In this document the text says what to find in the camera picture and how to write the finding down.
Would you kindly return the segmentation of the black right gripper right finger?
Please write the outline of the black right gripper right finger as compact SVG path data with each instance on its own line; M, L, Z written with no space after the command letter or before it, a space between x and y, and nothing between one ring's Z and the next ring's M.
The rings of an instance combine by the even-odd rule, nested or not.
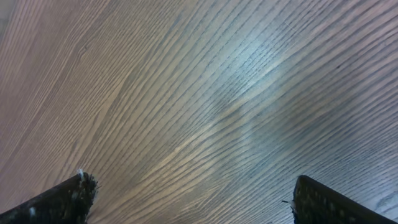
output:
M397 224L307 175L298 176L287 203L294 224Z

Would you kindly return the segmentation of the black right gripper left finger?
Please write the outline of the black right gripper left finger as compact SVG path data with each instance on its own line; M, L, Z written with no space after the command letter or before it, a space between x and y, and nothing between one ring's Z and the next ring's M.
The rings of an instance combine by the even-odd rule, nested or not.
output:
M1 214L1 224L86 224L98 194L95 177L77 175Z

